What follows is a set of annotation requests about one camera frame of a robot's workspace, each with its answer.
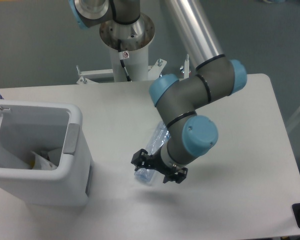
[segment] white table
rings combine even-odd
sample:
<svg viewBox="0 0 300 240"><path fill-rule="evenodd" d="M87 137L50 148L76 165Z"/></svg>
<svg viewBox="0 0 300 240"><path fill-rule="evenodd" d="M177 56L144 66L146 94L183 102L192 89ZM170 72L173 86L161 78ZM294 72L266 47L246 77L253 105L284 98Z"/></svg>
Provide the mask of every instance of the white table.
<svg viewBox="0 0 300 240"><path fill-rule="evenodd" d="M1 89L9 100L73 103L95 161L85 207L26 205L0 189L0 239L251 239L300 235L292 204L300 175L269 78L248 76L244 90L197 112L219 140L188 165L181 184L134 178L132 155L160 117L151 82Z"/></svg>

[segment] blue joint cap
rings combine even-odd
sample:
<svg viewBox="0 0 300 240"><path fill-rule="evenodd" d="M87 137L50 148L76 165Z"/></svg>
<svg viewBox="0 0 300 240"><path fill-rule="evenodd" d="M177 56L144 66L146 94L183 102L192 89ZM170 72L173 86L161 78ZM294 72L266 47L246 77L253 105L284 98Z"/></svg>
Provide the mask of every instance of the blue joint cap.
<svg viewBox="0 0 300 240"><path fill-rule="evenodd" d="M69 0L70 8L72 10L73 15L75 16L75 20L78 23L79 27L81 29L87 29L88 27L82 22L81 18L79 17L76 6L75 6L75 1L74 0Z"/></svg>
<svg viewBox="0 0 300 240"><path fill-rule="evenodd" d="M206 154L217 140L218 129L206 116L193 116L183 126L182 143L187 152L196 158Z"/></svg>
<svg viewBox="0 0 300 240"><path fill-rule="evenodd" d="M247 83L247 71L238 60L230 60L234 69L234 86L231 94L243 89Z"/></svg>
<svg viewBox="0 0 300 240"><path fill-rule="evenodd" d="M175 82L179 82L179 78L177 78L174 74L163 75L156 79L149 88L149 94L151 96L152 102L154 106L157 105L157 102L161 98L161 96L171 87Z"/></svg>

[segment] robotic arm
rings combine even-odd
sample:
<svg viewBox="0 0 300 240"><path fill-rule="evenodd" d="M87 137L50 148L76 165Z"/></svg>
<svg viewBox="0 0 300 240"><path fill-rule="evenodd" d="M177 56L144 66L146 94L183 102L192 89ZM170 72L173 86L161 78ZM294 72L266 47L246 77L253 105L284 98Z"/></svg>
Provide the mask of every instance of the robotic arm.
<svg viewBox="0 0 300 240"><path fill-rule="evenodd" d="M179 81L164 75L150 86L149 93L166 125L170 139L154 155L141 149L131 163L135 171L155 169L163 183L181 183L185 167L206 154L218 140L216 125L196 109L241 90L247 73L237 60L228 60L217 41L198 0L167 0L183 44L196 66L196 75Z"/></svg>
<svg viewBox="0 0 300 240"><path fill-rule="evenodd" d="M135 51L153 39L154 26L147 16L140 14L140 0L69 1L70 5L73 3L72 10L78 15L79 24L81 20L85 26L92 26L112 19L110 26L116 26L115 34L103 37L101 31L109 29L103 25L100 34L113 49ZM133 155L131 163L135 171L154 169L165 176L164 183L179 184L187 177L185 166L206 154L218 140L216 125L207 117L198 116L196 109L241 90L247 83L247 73L239 61L225 57L198 0L165 2L196 66L196 75L182 81L173 74L164 75L150 86L153 104L171 137L153 155L141 149Z"/></svg>

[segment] trash bin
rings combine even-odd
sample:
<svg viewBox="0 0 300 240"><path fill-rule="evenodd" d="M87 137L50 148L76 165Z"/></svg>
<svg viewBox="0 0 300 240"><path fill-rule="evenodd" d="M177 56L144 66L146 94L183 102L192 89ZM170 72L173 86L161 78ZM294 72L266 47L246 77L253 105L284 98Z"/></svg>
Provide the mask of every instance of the trash bin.
<svg viewBox="0 0 300 240"><path fill-rule="evenodd" d="M0 99L0 188L29 204L86 204L94 162L82 121L72 104Z"/></svg>

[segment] gray floor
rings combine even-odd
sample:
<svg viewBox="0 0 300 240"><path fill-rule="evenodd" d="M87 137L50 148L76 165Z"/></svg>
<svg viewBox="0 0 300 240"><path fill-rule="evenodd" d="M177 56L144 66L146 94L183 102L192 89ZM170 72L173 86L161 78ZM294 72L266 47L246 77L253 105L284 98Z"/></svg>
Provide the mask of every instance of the gray floor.
<svg viewBox="0 0 300 240"><path fill-rule="evenodd" d="M300 105L300 1L201 2L225 54L249 74L271 78L286 121ZM178 73L186 51L163 3L141 0L156 27L149 63L165 59L164 72ZM74 84L77 64L82 71L111 68L99 28L79 29L67 0L0 2L0 88ZM300 127L290 140L300 167Z"/></svg>

